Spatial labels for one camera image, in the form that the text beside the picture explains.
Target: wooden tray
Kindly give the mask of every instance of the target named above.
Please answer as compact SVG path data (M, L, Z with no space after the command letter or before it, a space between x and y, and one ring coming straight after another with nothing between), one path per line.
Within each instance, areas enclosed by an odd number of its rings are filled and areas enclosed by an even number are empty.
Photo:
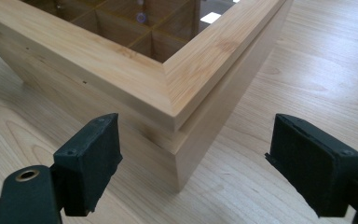
M65 13L30 5L47 1L26 2L0 0L2 59L83 123L118 112L125 160L175 189L189 179L268 56L292 4L241 0L192 38L196 19L181 10L193 8L197 17L200 0L167 0L173 10L164 5L169 13L157 13L150 24L117 14L125 6L96 9L103 0L62 1L76 8ZM112 35L118 27L127 29L120 37Z

